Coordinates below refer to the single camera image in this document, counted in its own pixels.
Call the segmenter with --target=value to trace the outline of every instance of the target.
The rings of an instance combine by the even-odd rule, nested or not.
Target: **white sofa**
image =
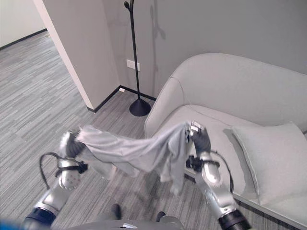
[[[206,126],[212,149],[229,164],[236,199],[307,229],[307,194],[259,204],[242,148],[231,131],[232,126],[274,126],[292,121],[306,132],[307,75],[227,54],[191,57],[175,70],[160,92],[146,119],[145,135],[152,137],[186,120]],[[229,184],[223,165],[221,172]]]

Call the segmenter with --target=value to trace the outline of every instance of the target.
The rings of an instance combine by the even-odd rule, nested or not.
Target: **fabric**
[[[116,136],[85,126],[77,137],[87,146],[80,158],[106,178],[111,178],[114,172],[112,165],[130,176],[137,176],[140,170],[156,170],[162,182],[173,182],[171,192],[177,195],[183,186],[184,166],[188,158],[186,130],[190,124],[183,122],[149,139]]]
[[[208,53],[184,61],[171,79],[147,117],[147,137],[185,104],[201,105],[262,126],[293,121],[302,131],[307,130],[305,74],[235,55]],[[183,102],[178,91],[184,96]]]
[[[232,128],[239,141],[261,205],[307,193],[307,141],[293,124]]]
[[[169,115],[155,136],[190,118],[206,127],[211,141],[211,148],[217,150],[226,159],[234,179],[234,193],[247,199],[257,200],[255,186],[246,164],[243,150],[233,136],[231,127],[247,125],[259,127],[259,125],[203,106],[185,105]],[[188,154],[190,155],[194,152],[194,146],[190,145]],[[225,164],[214,154],[212,154],[212,157],[220,162],[219,171],[224,184],[229,187],[229,175]],[[186,173],[194,177],[193,170],[186,169]]]

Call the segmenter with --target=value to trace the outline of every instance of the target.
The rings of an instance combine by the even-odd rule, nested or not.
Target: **gray wall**
[[[124,0],[102,0],[122,85],[136,88]],[[175,68],[200,53],[239,55],[307,74],[306,0],[135,0],[140,84],[157,96]]]
[[[43,0],[92,108],[119,86],[101,0]]]

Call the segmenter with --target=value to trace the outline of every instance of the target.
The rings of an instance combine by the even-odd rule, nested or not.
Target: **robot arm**
[[[206,198],[206,203],[223,230],[248,230],[250,224],[238,210],[232,193],[222,183],[218,167],[213,161],[207,130],[192,122],[188,137],[194,142],[197,157],[190,157],[190,165],[196,171],[195,181]]]
[[[74,160],[85,145],[75,142],[75,134],[67,132],[64,134],[60,144],[60,157],[58,167],[60,174],[58,180],[35,204],[32,212],[25,218],[23,228],[25,230],[49,229],[59,212],[66,204],[74,189],[80,183],[80,173],[87,170],[87,165]]]

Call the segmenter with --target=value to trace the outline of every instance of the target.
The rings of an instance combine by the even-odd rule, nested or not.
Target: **sofa armrest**
[[[145,121],[145,137],[152,137],[168,115],[183,104],[182,88],[177,79],[170,77]]]

